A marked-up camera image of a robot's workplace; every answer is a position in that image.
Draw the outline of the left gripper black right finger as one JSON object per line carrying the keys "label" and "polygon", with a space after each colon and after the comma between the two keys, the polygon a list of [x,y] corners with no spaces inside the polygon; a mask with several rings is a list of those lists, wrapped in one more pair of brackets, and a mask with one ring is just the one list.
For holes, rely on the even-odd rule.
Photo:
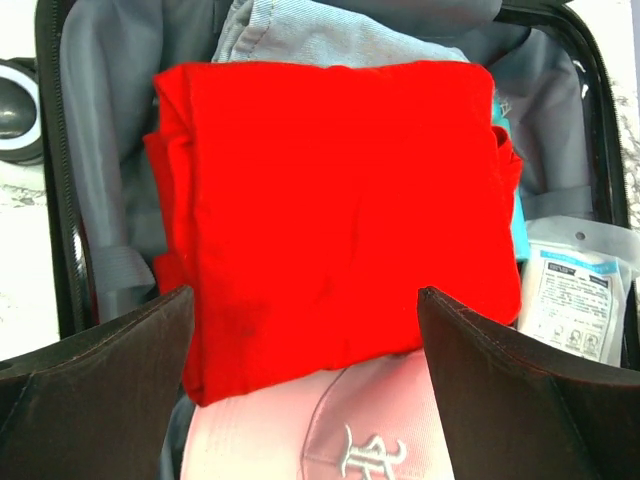
{"label": "left gripper black right finger", "polygon": [[456,478],[638,478],[638,371],[562,352],[432,287],[417,311]]}

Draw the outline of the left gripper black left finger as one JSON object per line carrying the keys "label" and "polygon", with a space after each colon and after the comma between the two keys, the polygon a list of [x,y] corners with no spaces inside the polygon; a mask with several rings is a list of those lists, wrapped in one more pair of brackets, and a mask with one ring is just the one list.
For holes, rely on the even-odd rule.
{"label": "left gripper black left finger", "polygon": [[193,330],[180,287],[2,361],[2,478],[155,478]]}

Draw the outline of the red garment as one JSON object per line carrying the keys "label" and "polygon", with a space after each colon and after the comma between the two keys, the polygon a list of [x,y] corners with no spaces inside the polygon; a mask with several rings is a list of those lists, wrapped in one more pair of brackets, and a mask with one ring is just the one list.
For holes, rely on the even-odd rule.
{"label": "red garment", "polygon": [[424,287],[516,319],[484,67],[186,63],[153,84],[154,270],[194,291],[196,404],[420,348]]}

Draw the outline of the pink baseball cap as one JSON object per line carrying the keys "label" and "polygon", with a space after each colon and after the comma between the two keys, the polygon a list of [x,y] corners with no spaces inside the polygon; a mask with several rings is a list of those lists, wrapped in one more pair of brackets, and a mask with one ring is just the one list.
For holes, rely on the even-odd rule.
{"label": "pink baseball cap", "polygon": [[196,408],[181,476],[447,480],[454,472],[427,360],[415,351]]}

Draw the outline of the pink and teal kids suitcase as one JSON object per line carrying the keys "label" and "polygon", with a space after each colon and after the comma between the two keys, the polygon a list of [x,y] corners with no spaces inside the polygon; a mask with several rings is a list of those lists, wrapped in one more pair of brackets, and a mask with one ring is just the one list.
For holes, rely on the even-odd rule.
{"label": "pink and teal kids suitcase", "polygon": [[[41,1],[35,59],[2,63],[1,108],[18,135],[2,139],[1,155],[44,163],[57,342],[188,287],[192,343],[193,289],[162,291],[156,279],[167,241],[145,139],[159,123],[154,78],[214,63],[233,2]],[[591,32],[566,2],[315,2],[455,47],[491,74],[523,161],[525,224],[568,216],[630,229],[610,82]],[[616,368],[639,373],[638,284]],[[196,404],[184,368],[153,479],[184,479],[195,410],[221,401]]]}

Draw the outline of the teal cloth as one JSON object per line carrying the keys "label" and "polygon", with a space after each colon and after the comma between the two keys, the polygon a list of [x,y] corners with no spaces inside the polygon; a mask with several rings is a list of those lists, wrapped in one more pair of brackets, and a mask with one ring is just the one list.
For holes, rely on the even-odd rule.
{"label": "teal cloth", "polygon": [[515,151],[510,122],[506,116],[506,104],[494,95],[492,103],[492,125],[497,128],[497,141],[500,161],[503,168],[503,180],[509,189],[510,231],[517,262],[530,257],[530,245],[519,193],[519,182],[523,170],[523,161]]}

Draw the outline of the light blue denim garment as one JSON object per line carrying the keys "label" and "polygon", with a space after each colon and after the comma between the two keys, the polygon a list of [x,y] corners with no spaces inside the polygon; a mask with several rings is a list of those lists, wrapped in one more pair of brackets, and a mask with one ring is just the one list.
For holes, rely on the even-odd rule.
{"label": "light blue denim garment", "polygon": [[361,14],[315,1],[235,1],[214,63],[284,62],[378,67],[468,58],[455,47],[418,40]]}

